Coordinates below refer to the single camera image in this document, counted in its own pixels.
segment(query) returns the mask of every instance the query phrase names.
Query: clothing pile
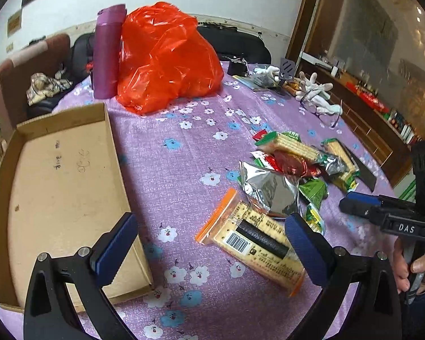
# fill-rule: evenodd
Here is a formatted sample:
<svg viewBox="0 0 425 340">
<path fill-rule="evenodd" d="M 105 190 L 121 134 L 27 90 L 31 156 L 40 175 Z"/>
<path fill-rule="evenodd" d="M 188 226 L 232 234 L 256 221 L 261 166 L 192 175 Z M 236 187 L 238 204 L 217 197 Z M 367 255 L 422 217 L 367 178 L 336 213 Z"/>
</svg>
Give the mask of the clothing pile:
<svg viewBox="0 0 425 340">
<path fill-rule="evenodd" d="M 57 93 L 71 88 L 73 82 L 68 79 L 60 79 L 62 73 L 58 71 L 55 78 L 50 78 L 43 73 L 33 74 L 32 84 L 27 90 L 28 105 L 34 105 L 46 97 L 53 97 Z"/>
</svg>

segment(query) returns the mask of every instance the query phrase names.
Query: barcode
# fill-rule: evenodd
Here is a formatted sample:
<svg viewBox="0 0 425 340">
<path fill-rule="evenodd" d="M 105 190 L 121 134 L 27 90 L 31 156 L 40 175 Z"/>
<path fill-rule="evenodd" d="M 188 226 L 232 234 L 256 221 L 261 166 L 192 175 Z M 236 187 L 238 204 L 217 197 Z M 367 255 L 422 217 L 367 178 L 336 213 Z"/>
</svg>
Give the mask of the barcode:
<svg viewBox="0 0 425 340">
<path fill-rule="evenodd" d="M 230 231 L 228 236 L 223 240 L 225 244 L 231 246 L 234 250 L 242 254 L 247 254 L 252 243 L 234 231 Z"/>
</svg>

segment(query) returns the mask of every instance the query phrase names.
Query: white glove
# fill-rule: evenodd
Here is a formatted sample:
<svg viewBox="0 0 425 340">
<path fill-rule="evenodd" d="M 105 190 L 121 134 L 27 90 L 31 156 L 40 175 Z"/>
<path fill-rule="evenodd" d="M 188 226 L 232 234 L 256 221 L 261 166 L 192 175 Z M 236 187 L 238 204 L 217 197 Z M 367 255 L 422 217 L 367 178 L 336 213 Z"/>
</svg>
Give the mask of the white glove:
<svg viewBox="0 0 425 340">
<path fill-rule="evenodd" d="M 304 98 L 304 102 L 315 106 L 317 114 L 341 115 L 343 113 L 340 105 L 331 105 L 327 101 L 330 98 L 330 95 L 326 93 L 326 91 L 333 88 L 332 83 L 325 83 L 321 85 L 316 84 L 316 73 L 313 73 L 309 80 L 305 77 L 304 72 L 301 71 L 299 73 L 299 78 L 301 79 L 300 87 L 302 90 L 298 90 L 296 92 L 296 99 L 298 101 L 301 101 L 305 94 L 310 91 L 310 93 Z"/>
</svg>

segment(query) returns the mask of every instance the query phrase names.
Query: human hand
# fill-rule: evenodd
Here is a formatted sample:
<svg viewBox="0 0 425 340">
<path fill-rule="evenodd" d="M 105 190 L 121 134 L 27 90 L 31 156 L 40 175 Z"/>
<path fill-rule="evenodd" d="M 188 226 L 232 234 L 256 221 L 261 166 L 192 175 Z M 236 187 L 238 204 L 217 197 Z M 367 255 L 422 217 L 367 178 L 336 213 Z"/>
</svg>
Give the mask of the human hand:
<svg viewBox="0 0 425 340">
<path fill-rule="evenodd" d="M 409 270 L 408 265 L 403 257 L 403 245 L 401 239 L 398 238 L 395 241 L 394 249 L 393 249 L 393 276 L 395 277 L 395 283 L 397 284 L 398 292 L 406 292 L 409 290 Z M 425 256 L 422 256 L 415 260 L 411 264 L 411 272 L 413 273 L 421 273 L 425 272 Z M 420 294 L 425 291 L 425 276 L 420 283 L 419 289 L 417 290 L 417 294 Z"/>
</svg>

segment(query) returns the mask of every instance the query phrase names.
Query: cardboard box lid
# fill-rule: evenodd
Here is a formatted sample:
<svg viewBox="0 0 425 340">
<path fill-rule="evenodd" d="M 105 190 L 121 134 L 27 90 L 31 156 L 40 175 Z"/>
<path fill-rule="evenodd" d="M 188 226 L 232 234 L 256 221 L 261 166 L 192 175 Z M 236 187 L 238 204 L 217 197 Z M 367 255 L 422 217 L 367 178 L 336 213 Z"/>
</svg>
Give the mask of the cardboard box lid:
<svg viewBox="0 0 425 340">
<path fill-rule="evenodd" d="M 93 246 L 130 211 L 105 104 L 20 124 L 0 169 L 0 305 L 25 307 L 36 257 Z M 113 283 L 112 303 L 143 295 L 152 277 L 139 237 Z M 68 290 L 78 311 L 74 285 Z"/>
</svg>

